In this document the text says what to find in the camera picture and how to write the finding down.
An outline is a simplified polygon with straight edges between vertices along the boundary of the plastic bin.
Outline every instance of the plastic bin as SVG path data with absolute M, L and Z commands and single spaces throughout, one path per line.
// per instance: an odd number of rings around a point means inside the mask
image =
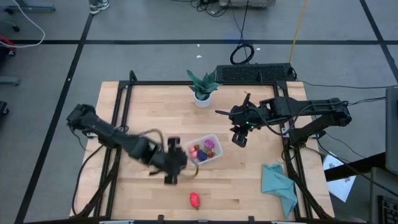
M 218 140 L 217 136 L 215 134 L 209 134 L 209 135 L 203 136 L 201 138 L 198 138 L 198 139 L 196 139 L 194 141 L 186 143 L 184 148 L 185 148 L 185 150 L 187 152 L 187 155 L 190 156 L 189 149 L 191 147 L 193 147 L 194 145 L 199 145 L 200 148 L 204 148 L 203 144 L 205 143 L 205 141 L 207 139 L 214 140 L 214 143 L 215 143 L 214 151 L 216 152 L 216 155 L 213 156 L 212 158 L 209 158 L 209 159 L 207 159 L 205 161 L 201 161 L 201 162 L 198 159 L 193 159 L 198 165 L 202 165 L 202 164 L 204 164 L 206 162 L 213 161 L 213 160 L 221 157 L 223 155 L 223 153 L 224 153 L 223 148 L 221 147 L 220 141 Z

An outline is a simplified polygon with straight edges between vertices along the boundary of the potted plant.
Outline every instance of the potted plant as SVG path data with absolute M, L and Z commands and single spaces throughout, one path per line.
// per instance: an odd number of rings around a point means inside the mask
M 188 76 L 193 81 L 193 86 L 189 86 L 193 91 L 193 98 L 195 99 L 195 104 L 200 108 L 205 108 L 210 105 L 211 102 L 211 92 L 217 90 L 220 86 L 216 80 L 216 71 L 207 74 L 202 80 L 196 77 L 191 71 L 187 70 Z

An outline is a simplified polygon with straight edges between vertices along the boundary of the wooden table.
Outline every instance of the wooden table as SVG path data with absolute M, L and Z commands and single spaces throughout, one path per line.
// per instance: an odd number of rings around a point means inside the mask
M 303 84 L 288 82 L 289 96 L 306 100 Z M 104 82 L 99 93 L 96 112 L 108 122 L 111 121 L 118 82 Z M 198 108 L 193 102 L 193 93 L 187 86 L 133 86 L 127 125 L 129 133 L 139 133 L 150 128 L 163 131 L 165 139 L 180 136 L 182 146 L 186 142 L 207 134 L 216 134 L 224 149 L 221 158 L 200 167 L 195 179 L 179 178 L 176 186 L 164 185 L 164 175 L 149 177 L 149 168 L 128 157 L 123 151 L 119 168 L 112 219 L 156 220 L 164 215 L 166 220 L 248 220 L 253 215 L 257 221 L 285 220 L 280 198 L 261 193 L 263 164 L 284 161 L 282 140 L 267 128 L 255 130 L 248 135 L 248 143 L 241 148 L 231 142 L 233 133 L 227 116 L 214 110 L 229 111 L 234 105 L 241 105 L 251 93 L 251 102 L 274 97 L 271 86 L 221 86 L 213 94 L 211 106 Z M 301 127 L 311 118 L 300 117 L 296 123 Z M 87 144 L 85 159 L 99 146 L 97 139 Z M 308 147 L 318 149 L 315 140 L 308 140 Z M 75 200 L 80 211 L 92 197 L 100 179 L 104 158 L 103 149 L 95 155 L 82 172 Z M 325 211 L 334 216 L 330 196 L 322 169 L 320 156 L 308 149 L 301 149 L 307 186 Z M 302 194 L 297 188 L 301 216 L 305 216 Z M 201 207 L 195 210 L 189 202 L 189 193 L 201 197 Z M 108 193 L 104 194 L 104 214 Z

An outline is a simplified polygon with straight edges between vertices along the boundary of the teal cloth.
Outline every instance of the teal cloth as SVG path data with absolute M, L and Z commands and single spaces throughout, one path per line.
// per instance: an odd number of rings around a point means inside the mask
M 262 165 L 261 192 L 280 196 L 285 219 L 293 211 L 297 204 L 297 197 L 294 194 L 294 181 L 284 175 L 280 164 L 268 166 Z

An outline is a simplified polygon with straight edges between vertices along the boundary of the black keyboard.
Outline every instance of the black keyboard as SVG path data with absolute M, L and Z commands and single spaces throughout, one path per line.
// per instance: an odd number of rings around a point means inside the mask
M 252 65 L 219 65 L 217 81 L 227 82 L 274 82 L 295 81 L 289 63 L 270 63 Z
M 398 200 L 379 195 L 377 204 L 380 224 L 398 224 Z

